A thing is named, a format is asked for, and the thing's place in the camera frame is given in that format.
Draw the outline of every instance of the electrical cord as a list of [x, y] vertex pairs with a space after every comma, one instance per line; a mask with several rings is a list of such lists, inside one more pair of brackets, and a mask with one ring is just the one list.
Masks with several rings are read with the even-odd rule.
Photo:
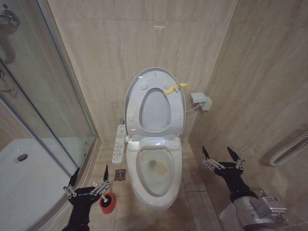
[[200, 107], [200, 106], [201, 106], [201, 103], [199, 103], [198, 106], [196, 106], [196, 107], [194, 107], [194, 108], [192, 108], [192, 109], [187, 110], [186, 113], [187, 113], [187, 112], [190, 112], [190, 111], [192, 111], [192, 110], [194, 110], [194, 109], [196, 109], [196, 108], [198, 108], [198, 107]]

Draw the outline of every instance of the beige floor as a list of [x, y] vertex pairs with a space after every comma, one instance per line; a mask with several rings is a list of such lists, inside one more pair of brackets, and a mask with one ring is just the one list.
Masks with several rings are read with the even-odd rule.
[[90, 181], [101, 182], [108, 164], [111, 192], [116, 197], [116, 208], [108, 215], [99, 204], [92, 205], [90, 231], [220, 231], [212, 204], [202, 182], [188, 141], [182, 141], [183, 174], [180, 194], [175, 203], [165, 211], [151, 211], [143, 207], [134, 196], [127, 174], [124, 181], [113, 181], [116, 169], [127, 168], [126, 163], [111, 163], [113, 143], [102, 143], [97, 163]]

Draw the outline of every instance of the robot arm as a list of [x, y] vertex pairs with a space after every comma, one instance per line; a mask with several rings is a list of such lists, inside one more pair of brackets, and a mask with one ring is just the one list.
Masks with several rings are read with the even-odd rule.
[[106, 166], [103, 182], [97, 187], [79, 188], [74, 191], [74, 186], [78, 175], [78, 170], [72, 176], [68, 186], [63, 189], [68, 197], [68, 201], [73, 205], [73, 211], [69, 218], [68, 225], [62, 231], [89, 231], [88, 223], [90, 209], [93, 203], [110, 188], [108, 165]]
[[228, 152], [234, 162], [218, 162], [210, 159], [202, 146], [203, 164], [225, 180], [242, 228], [248, 231], [272, 231], [271, 228], [285, 226], [286, 221], [282, 214], [286, 208], [276, 197], [258, 197], [251, 191], [241, 177], [244, 160], [229, 147]]

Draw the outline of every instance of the wall outlet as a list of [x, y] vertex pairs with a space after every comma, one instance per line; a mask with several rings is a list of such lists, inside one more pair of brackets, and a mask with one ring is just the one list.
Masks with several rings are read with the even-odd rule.
[[203, 92], [191, 93], [191, 97], [192, 97], [192, 102], [199, 103], [203, 111], [210, 110], [212, 101]]
[[206, 101], [204, 103], [201, 103], [201, 108], [203, 111], [208, 111], [210, 110], [211, 106], [212, 106], [212, 101], [209, 97], [206, 97]]

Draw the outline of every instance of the red toilet plunger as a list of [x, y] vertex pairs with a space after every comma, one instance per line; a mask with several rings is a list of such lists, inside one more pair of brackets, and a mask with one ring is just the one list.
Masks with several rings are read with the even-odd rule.
[[115, 201], [116, 201], [116, 198], [113, 196], [112, 193], [106, 193], [105, 195], [102, 195], [100, 199], [100, 207], [102, 209], [102, 212], [105, 214], [112, 213], [112, 211], [116, 207]]

